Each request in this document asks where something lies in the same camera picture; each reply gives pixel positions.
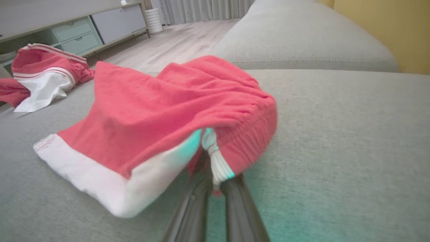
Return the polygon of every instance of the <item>couch cushion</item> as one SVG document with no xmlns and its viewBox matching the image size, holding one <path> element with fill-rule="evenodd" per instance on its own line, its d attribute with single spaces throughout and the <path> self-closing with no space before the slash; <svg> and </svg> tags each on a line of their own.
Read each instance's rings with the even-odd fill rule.
<svg viewBox="0 0 430 242">
<path fill-rule="evenodd" d="M 245 174 L 272 241 L 430 240 L 430 76 L 248 73 L 278 104 L 277 134 Z M 93 101 L 91 81 L 18 119 L 0 113 L 0 241 L 161 240 L 186 174 L 140 215 L 120 219 L 32 149 Z M 224 210 L 222 197 L 211 198 L 209 242 L 225 241 Z"/>
<path fill-rule="evenodd" d="M 211 54 L 242 69 L 398 70 L 377 39 L 316 0 L 256 0 Z"/>
</svg>

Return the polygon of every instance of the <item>cabinet drawer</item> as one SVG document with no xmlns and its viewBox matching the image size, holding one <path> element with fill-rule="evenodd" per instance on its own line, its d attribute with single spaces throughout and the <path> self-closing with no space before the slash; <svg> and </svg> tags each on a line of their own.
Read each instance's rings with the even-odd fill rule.
<svg viewBox="0 0 430 242">
<path fill-rule="evenodd" d="M 75 38 L 63 44 L 64 50 L 75 55 L 82 54 L 89 49 L 99 46 L 97 37 L 93 32 Z"/>
<path fill-rule="evenodd" d="M 87 18 L 55 26 L 52 29 L 55 31 L 60 41 L 69 40 L 92 30 Z"/>
</svg>

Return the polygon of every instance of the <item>white container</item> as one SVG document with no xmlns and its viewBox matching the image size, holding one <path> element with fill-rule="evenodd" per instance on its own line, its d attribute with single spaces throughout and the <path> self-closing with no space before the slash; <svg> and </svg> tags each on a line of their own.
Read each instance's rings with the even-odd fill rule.
<svg viewBox="0 0 430 242">
<path fill-rule="evenodd" d="M 158 9 L 146 10 L 146 18 L 148 19 L 147 24 L 150 34 L 156 34 L 163 31 Z"/>
</svg>

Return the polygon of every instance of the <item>gray curtain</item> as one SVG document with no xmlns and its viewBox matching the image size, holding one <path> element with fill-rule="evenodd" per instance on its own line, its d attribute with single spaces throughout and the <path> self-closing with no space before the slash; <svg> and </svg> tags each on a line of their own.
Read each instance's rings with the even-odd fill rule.
<svg viewBox="0 0 430 242">
<path fill-rule="evenodd" d="M 167 25 L 242 18 L 254 0 L 159 0 Z"/>
</svg>

